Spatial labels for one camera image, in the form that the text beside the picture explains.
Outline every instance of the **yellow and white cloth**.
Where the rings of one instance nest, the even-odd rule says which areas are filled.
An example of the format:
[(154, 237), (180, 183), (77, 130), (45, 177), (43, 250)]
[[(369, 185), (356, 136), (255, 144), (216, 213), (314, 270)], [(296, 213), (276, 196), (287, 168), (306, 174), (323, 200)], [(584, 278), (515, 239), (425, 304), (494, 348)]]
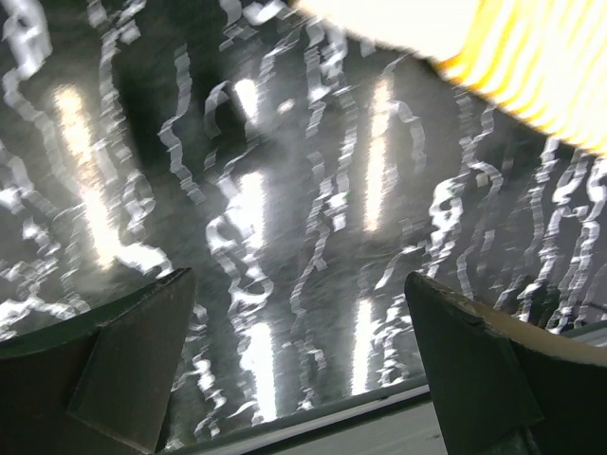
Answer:
[(409, 48), (545, 134), (607, 155), (607, 0), (300, 0)]

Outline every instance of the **yellow striped object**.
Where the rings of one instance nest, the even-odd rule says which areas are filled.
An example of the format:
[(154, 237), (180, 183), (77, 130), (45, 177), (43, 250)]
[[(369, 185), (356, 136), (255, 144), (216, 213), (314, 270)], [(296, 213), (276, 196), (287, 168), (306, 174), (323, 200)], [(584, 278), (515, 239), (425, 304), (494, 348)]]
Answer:
[(431, 58), (539, 131), (607, 155), (607, 0), (301, 0), (358, 36)]

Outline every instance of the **marble countertop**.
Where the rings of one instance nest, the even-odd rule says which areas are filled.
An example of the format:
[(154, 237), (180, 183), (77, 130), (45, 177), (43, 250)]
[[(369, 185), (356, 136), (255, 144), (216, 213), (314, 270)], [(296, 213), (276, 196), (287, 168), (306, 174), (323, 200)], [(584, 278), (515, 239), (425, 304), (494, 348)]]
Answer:
[(0, 3), (0, 339), (191, 267), (167, 450), (418, 381), (414, 270), (604, 317), (605, 161), (411, 55), (278, 2)]

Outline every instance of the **black marble surface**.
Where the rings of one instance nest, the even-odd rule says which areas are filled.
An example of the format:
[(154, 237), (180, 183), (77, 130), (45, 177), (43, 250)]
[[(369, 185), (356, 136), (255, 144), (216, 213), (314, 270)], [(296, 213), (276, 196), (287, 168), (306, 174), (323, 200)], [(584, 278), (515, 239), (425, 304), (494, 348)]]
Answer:
[(421, 378), (413, 270), (603, 318), (605, 161), (412, 56), (238, 0), (0, 3), (0, 339), (192, 267), (167, 450)]

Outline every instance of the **ribbed yellow surface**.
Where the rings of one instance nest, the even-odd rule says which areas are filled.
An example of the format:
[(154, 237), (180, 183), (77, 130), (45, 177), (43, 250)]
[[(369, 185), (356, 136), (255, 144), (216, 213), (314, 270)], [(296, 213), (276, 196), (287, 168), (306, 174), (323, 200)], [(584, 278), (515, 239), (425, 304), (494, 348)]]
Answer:
[(607, 0), (485, 0), (438, 64), (510, 115), (607, 155)]

